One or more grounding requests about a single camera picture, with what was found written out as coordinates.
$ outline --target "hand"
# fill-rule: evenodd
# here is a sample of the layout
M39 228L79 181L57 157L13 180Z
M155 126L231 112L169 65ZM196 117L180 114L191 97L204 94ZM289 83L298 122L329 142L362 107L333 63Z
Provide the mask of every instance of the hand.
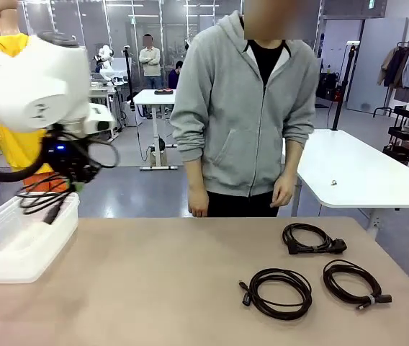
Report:
M270 208L278 208L288 205L296 185L296 176L290 174L282 174L275 182L274 195L271 199Z
M189 187L189 213L196 218L207 217L210 198L204 187Z

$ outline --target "white table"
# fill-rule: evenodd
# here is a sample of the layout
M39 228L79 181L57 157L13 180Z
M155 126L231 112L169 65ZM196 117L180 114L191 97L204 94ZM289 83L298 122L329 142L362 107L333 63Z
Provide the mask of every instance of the white table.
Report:
M110 106L110 96L115 95L115 86L91 86L89 90L89 97L92 99L106 99L109 111L112 112L112 107ZM113 129L110 130L110 138L108 142L112 142L119 133L116 133Z
M145 89L134 97L135 105L151 106L152 107L152 121L153 121L153 145L155 146L155 167L141 167L141 171L153 171L153 170L176 170L177 166L161 166L161 153L160 153L160 136L158 134L157 123L157 107L160 107L161 112L164 111L164 105L174 105L176 103L176 90L170 95L155 95L154 89ZM177 148L176 144L166 145L166 148Z
M409 168L342 130L316 130L298 170L292 206L297 216L302 183L329 208L371 208L375 238L385 209L409 208Z

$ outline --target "person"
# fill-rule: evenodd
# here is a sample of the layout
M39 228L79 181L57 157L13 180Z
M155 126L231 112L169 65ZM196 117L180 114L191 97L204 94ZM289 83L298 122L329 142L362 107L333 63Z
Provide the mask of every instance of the person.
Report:
M0 51L11 56L17 56L27 46L29 37L19 31L19 15L17 0L0 0ZM13 171L20 171L29 167L38 157L41 149L41 140L45 130L34 133L14 133L0 124L0 150ZM38 184L54 175L47 164L24 184L37 184L34 191L59 192L66 190L66 183L61 179Z
M140 51L139 62L144 69L145 82L148 89L161 89L163 80L161 78L160 50L153 47L153 37L145 34L143 37L144 49Z
M279 39L297 2L251 3L256 10L244 18L234 12L199 33L181 71L171 124L196 217L277 216L313 132L314 53L301 40Z
M176 69L171 71L168 78L168 88L169 89L177 89L177 83L179 83L179 74L181 74L182 66L184 62L178 61L176 63Z

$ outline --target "mannequin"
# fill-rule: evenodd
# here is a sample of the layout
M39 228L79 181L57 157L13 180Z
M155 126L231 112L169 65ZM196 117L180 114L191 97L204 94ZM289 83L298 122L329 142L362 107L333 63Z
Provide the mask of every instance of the mannequin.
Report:
M18 5L17 0L0 0L0 51L12 57L15 57L27 46L29 39L19 30ZM40 152L40 143L44 135L44 130L35 133L13 133L0 124L0 150L13 171L24 169L35 161ZM35 184L53 174L52 169L48 165L44 165L36 175L26 179L24 183L25 185ZM66 188L66 184L62 180L56 180L39 184L33 190L57 192Z
M0 0L0 36L20 34L17 0Z

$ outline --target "yellow jacket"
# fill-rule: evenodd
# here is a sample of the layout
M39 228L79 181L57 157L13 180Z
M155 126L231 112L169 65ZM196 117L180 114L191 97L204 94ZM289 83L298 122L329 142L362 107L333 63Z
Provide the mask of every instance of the yellow jacket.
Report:
M15 57L27 46L28 40L29 37L24 34L0 36L0 51ZM13 171L24 169L36 160L45 132L14 133L0 124L0 150ZM46 164L37 173L48 172L52 172L52 169Z

